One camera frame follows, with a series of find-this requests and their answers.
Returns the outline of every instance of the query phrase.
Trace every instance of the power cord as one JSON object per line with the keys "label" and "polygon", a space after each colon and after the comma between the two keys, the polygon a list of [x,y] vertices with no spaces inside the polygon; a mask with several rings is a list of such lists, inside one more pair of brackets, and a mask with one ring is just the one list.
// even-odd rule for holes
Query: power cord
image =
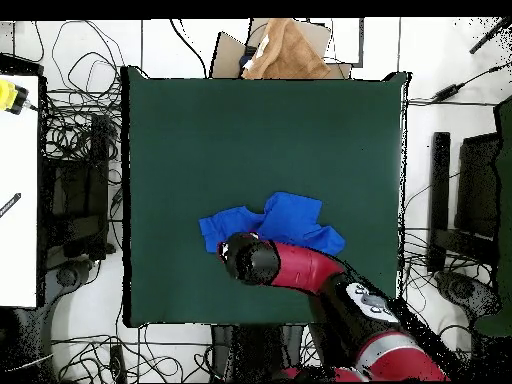
{"label": "power cord", "polygon": [[27,62],[32,62],[32,63],[41,62],[41,60],[43,60],[43,58],[44,58],[44,44],[43,44],[43,40],[41,39],[41,33],[39,32],[39,27],[37,26],[37,21],[34,21],[34,26],[36,27],[37,38],[39,38],[39,45],[41,46],[41,57],[39,59],[36,59],[36,60],[27,59],[26,57],[18,56],[17,54],[14,54],[14,53],[2,53],[2,54],[5,54],[5,55],[11,56],[11,57],[15,57],[17,59],[26,60]]}
{"label": "power cord", "polygon": [[206,66],[204,65],[204,62],[203,62],[203,59],[201,58],[201,56],[199,56],[199,53],[197,53],[196,50],[188,43],[188,41],[185,40],[185,38],[183,38],[183,35],[181,35],[181,33],[177,30],[172,19],[169,19],[169,22],[171,23],[172,29],[174,30],[176,35],[180,38],[180,40],[183,41],[183,43],[185,43],[185,45],[192,51],[192,53],[194,53],[197,56],[197,58],[199,59],[199,62],[201,62],[201,66],[203,67],[204,77],[206,79],[208,79],[208,74],[206,73]]}
{"label": "power cord", "polygon": [[482,75],[490,74],[493,72],[497,72],[502,70],[503,68],[506,68],[507,66],[512,65],[512,61],[507,62],[503,65],[493,66],[492,68],[489,68],[487,71],[484,71],[477,76],[468,79],[466,82],[460,83],[460,84],[451,84],[446,88],[443,88],[442,90],[438,91],[436,94],[434,94],[430,99],[411,99],[411,101],[424,101],[424,100],[431,100],[428,104],[434,104],[434,103],[440,103],[444,100],[449,99],[450,97],[455,96],[463,87],[465,87],[470,82],[476,80],[477,78],[480,78]]}

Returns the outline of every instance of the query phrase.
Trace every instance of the green tabletop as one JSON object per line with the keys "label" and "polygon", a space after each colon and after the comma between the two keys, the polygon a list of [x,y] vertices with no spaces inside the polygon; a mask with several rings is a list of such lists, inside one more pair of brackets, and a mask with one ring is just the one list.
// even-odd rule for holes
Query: green tabletop
{"label": "green tabletop", "polygon": [[387,81],[143,78],[128,69],[132,326],[307,323],[306,296],[232,280],[198,220],[285,191],[323,202],[319,224],[395,296],[401,101]]}

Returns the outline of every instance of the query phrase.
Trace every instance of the black cable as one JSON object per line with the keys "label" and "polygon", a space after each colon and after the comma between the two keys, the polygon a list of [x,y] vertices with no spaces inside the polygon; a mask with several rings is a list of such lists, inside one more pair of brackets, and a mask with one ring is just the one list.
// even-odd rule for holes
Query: black cable
{"label": "black cable", "polygon": [[[457,173],[455,173],[455,174],[450,175],[450,176],[448,177],[448,179],[451,179],[451,178],[453,178],[453,177],[456,177],[456,176],[457,176],[457,175],[459,175],[459,174],[460,174],[460,171],[459,171],[459,172],[457,172]],[[425,192],[425,191],[426,191],[426,190],[428,190],[430,187],[432,187],[432,184],[429,184],[429,185],[428,185],[427,187],[425,187],[423,190],[419,191],[419,192],[418,192],[418,193],[416,193],[414,196],[412,196],[412,197],[409,199],[409,201],[405,204],[404,213],[405,213],[405,211],[407,210],[407,207],[409,206],[409,203],[411,203],[411,201],[412,201],[415,197],[419,196],[421,193]]]}
{"label": "black cable", "polygon": [[[462,82],[460,84],[451,84],[448,87],[443,88],[442,90],[440,90],[436,94],[434,94],[431,97],[432,101],[427,103],[427,104],[440,104],[440,103],[444,103],[444,101],[446,99],[449,99],[450,97],[455,96],[461,90],[461,88],[465,87],[470,82],[476,80],[477,78],[480,78],[483,75],[490,74],[492,72],[500,71],[500,70],[502,70],[502,69],[504,69],[504,68],[506,68],[507,66],[510,66],[510,65],[512,65],[512,61],[504,63],[502,65],[493,66],[492,68],[489,68],[487,71],[481,72],[480,74],[478,74],[478,75],[474,76],[473,78],[470,78],[467,81]],[[419,101],[423,101],[425,99],[412,99],[412,101],[418,101],[418,100]]]}
{"label": "black cable", "polygon": [[260,28],[263,28],[264,26],[267,26],[267,24],[268,24],[268,22],[267,22],[267,23],[265,23],[265,24],[260,25],[260,26],[259,26],[259,27],[257,27],[255,30],[253,30],[253,31],[249,34],[249,38],[247,38],[247,43],[245,43],[245,44],[248,46],[248,45],[249,45],[249,41],[251,41],[251,38],[252,38],[252,36],[254,35],[254,33],[255,33],[256,31],[258,31]]}
{"label": "black cable", "polygon": [[464,327],[463,325],[459,325],[459,324],[450,324],[450,325],[447,325],[446,327],[444,327],[437,335],[439,337],[441,337],[443,335],[443,333],[446,331],[446,330],[450,330],[451,328],[460,328],[462,330],[465,330],[467,331],[470,335],[474,335],[474,331],[471,330],[470,328],[468,327]]}
{"label": "black cable", "polygon": [[[334,20],[332,18],[331,18],[331,39],[332,39],[332,48],[334,50],[334,60],[336,60],[336,62],[338,62],[338,57],[336,56],[336,42],[334,41]],[[341,76],[343,77],[343,79],[347,79],[345,77],[345,74],[341,70],[341,65],[339,64],[339,62],[338,62],[338,68],[340,69]]]}
{"label": "black cable", "polygon": [[194,48],[187,42],[187,40],[185,40],[183,38],[183,36],[180,34],[180,32],[176,29],[176,26],[174,26],[174,22],[172,21],[172,19],[169,19],[169,22],[171,23],[172,29],[174,30],[176,35],[180,38],[180,40],[183,41],[183,43],[185,43],[185,45],[192,51],[192,53],[194,53],[197,56],[197,58],[201,62],[201,66],[203,67],[204,77],[206,79],[208,79],[208,74],[206,73],[206,66],[204,65],[204,62],[203,62],[203,59],[201,58],[201,56],[199,56],[199,53],[197,53],[194,50]]}
{"label": "black cable", "polygon": [[43,40],[41,39],[41,33],[39,32],[39,27],[37,26],[37,21],[34,21],[34,26],[36,27],[37,38],[39,38],[39,45],[41,46],[41,57],[39,59],[37,59],[37,60],[27,59],[26,57],[18,56],[14,53],[3,53],[3,54],[5,54],[7,56],[15,57],[17,59],[26,60],[27,62],[32,62],[32,63],[41,62],[41,60],[43,60],[43,58],[44,58],[44,44],[43,44]]}

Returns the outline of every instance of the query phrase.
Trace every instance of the blue towel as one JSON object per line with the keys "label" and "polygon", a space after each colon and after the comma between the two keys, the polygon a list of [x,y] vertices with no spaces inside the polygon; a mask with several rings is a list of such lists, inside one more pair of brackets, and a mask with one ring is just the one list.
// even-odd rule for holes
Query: blue towel
{"label": "blue towel", "polygon": [[337,255],[345,240],[332,228],[316,223],[322,202],[296,194],[277,192],[265,203],[263,214],[245,206],[227,209],[199,220],[206,251],[215,253],[217,245],[236,232],[256,232],[262,240],[274,240],[311,247]]}

